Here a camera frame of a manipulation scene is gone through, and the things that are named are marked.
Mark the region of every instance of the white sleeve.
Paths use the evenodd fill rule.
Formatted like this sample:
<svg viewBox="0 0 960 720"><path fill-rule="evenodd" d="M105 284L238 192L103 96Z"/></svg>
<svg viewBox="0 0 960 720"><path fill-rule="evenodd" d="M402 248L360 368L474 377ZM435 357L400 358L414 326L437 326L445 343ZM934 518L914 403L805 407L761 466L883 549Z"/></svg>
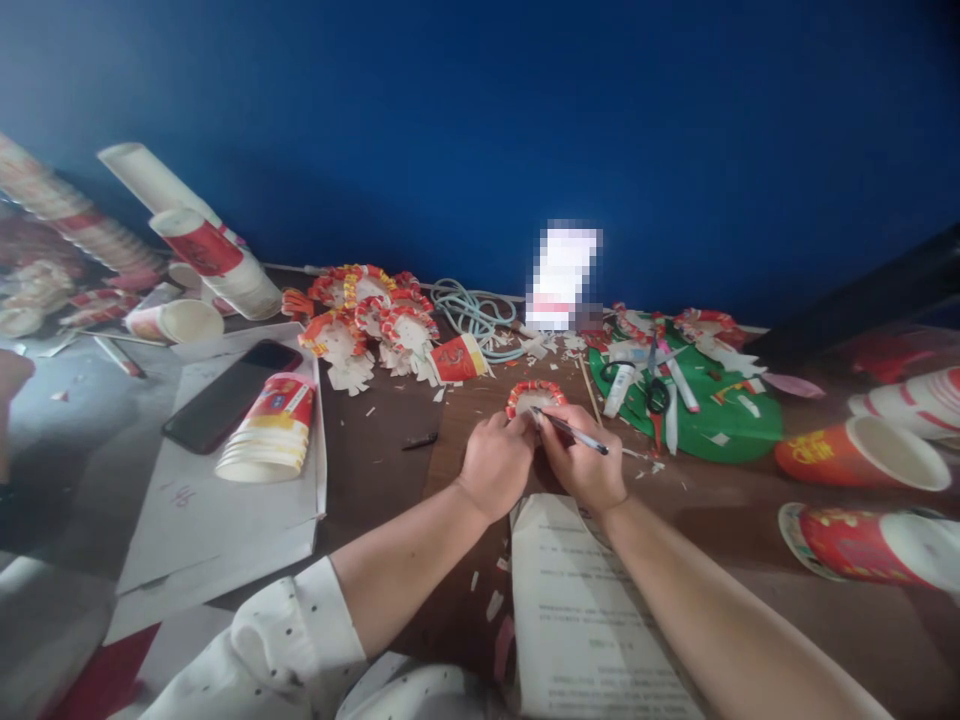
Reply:
<svg viewBox="0 0 960 720"><path fill-rule="evenodd" d="M143 717L332 719L366 667L324 558L245 602Z"/></svg>

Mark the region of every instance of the white shirt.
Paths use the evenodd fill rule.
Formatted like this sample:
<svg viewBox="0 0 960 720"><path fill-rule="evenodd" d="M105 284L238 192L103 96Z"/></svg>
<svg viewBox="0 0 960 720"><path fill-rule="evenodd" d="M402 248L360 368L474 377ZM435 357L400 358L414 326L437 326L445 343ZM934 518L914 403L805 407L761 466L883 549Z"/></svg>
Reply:
<svg viewBox="0 0 960 720"><path fill-rule="evenodd" d="M421 666L392 655L357 683L367 668L333 565L324 558L245 602L230 628L170 682L143 717L505 716L491 694L460 668Z"/></svg>

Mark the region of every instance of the black smartphone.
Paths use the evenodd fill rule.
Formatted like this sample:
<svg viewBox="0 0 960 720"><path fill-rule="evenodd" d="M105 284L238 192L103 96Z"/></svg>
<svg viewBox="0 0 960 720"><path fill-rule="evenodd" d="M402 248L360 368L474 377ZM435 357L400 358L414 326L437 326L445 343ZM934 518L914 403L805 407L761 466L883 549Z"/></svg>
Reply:
<svg viewBox="0 0 960 720"><path fill-rule="evenodd" d="M295 369L303 356L261 340L163 425L163 434L197 455L209 455L240 424L271 375Z"/></svg>

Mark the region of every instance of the scissors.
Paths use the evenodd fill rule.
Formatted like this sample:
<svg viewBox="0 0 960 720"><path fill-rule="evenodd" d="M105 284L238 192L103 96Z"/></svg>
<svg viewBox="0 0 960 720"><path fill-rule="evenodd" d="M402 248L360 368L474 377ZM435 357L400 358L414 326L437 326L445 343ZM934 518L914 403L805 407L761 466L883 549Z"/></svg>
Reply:
<svg viewBox="0 0 960 720"><path fill-rule="evenodd" d="M647 358L647 372L650 373L650 379L647 380L647 414L653 422L653 438L657 443L655 454L660 455L660 438L663 435L663 414L670 407L670 390L667 384L657 377L657 361L655 359L654 343L650 343L650 357Z"/></svg>

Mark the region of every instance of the blue wall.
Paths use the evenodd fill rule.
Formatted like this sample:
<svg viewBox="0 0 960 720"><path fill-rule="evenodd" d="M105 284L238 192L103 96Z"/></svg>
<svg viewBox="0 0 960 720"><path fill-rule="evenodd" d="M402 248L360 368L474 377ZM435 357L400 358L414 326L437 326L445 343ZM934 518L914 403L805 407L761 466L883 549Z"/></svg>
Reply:
<svg viewBox="0 0 960 720"><path fill-rule="evenodd" d="M548 218L602 297L770 324L960 219L946 4L57 0L0 11L0 129L130 223L140 140L267 261L523 290Z"/></svg>

